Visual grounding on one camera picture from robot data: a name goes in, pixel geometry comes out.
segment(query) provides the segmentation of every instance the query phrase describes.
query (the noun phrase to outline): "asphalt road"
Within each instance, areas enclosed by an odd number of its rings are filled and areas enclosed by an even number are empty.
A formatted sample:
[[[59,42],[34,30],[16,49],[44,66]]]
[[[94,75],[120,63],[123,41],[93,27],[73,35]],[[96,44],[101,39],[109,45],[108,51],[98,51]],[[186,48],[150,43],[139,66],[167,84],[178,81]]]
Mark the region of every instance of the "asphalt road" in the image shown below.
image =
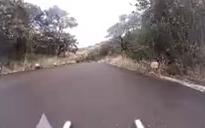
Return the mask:
[[[205,94],[106,64],[79,64],[0,77],[0,128],[205,128]]]

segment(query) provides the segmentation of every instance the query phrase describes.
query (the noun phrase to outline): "roadside vegetation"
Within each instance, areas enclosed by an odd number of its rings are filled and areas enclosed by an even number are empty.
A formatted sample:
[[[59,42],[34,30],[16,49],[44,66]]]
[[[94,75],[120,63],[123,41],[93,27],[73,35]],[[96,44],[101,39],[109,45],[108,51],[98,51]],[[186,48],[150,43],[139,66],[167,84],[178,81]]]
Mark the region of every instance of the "roadside vegetation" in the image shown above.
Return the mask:
[[[42,10],[23,0],[0,0],[0,66],[24,70],[61,61],[77,51],[77,40],[67,31],[77,25],[57,6]]]
[[[205,1],[136,0],[101,42],[80,60],[108,62],[205,84]]]

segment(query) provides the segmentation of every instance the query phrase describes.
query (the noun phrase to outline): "dry grass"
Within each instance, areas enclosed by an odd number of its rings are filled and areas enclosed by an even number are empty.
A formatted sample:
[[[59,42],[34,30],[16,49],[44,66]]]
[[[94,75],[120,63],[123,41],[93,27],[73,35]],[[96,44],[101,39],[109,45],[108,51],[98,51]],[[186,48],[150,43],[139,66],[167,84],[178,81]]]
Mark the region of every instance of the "dry grass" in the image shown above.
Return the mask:
[[[149,73],[150,66],[149,63],[146,61],[141,61],[141,62],[136,62],[128,57],[123,57],[123,56],[113,56],[113,57],[106,57],[103,60],[100,60],[99,62],[102,63],[108,63],[114,66],[126,68],[129,70],[137,70],[142,73]]]
[[[150,63],[147,61],[140,61],[136,62],[128,57],[122,57],[122,56],[113,56],[113,57],[106,57],[103,60],[100,60],[99,63],[108,63],[117,67],[125,68],[128,70],[138,71],[145,75],[149,76],[157,76],[160,75],[169,76],[172,78],[177,78],[189,83],[194,84],[201,84],[205,85],[205,67],[196,68],[194,70],[190,70],[187,75],[170,75],[169,74],[169,68],[163,64],[160,65],[159,70],[152,70],[150,68]]]
[[[42,68],[54,67],[54,63],[56,63],[57,66],[73,64],[76,63],[76,58],[77,55],[74,54],[70,54],[68,57],[44,55],[29,56],[24,61],[11,61],[8,65],[3,66],[2,74],[35,70],[34,66],[36,63],[40,64]]]

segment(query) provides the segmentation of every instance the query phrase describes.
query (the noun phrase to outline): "overcast sky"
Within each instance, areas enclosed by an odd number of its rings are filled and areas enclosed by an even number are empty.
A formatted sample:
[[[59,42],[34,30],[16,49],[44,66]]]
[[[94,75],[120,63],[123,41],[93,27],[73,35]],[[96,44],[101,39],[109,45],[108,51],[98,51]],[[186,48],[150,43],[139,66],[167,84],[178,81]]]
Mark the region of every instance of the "overcast sky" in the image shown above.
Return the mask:
[[[107,29],[118,21],[121,14],[128,14],[134,7],[129,2],[135,0],[25,0],[47,9],[53,5],[66,10],[77,19],[78,27],[71,30],[85,47],[106,40]]]

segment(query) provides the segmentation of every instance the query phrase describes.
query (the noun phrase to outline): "wet road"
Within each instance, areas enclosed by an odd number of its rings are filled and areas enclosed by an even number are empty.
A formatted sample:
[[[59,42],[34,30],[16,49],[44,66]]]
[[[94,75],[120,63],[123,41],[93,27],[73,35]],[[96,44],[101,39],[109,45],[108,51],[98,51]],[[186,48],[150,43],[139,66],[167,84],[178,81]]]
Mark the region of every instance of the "wet road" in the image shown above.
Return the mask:
[[[0,128],[205,128],[205,94],[106,64],[79,64],[0,77]]]

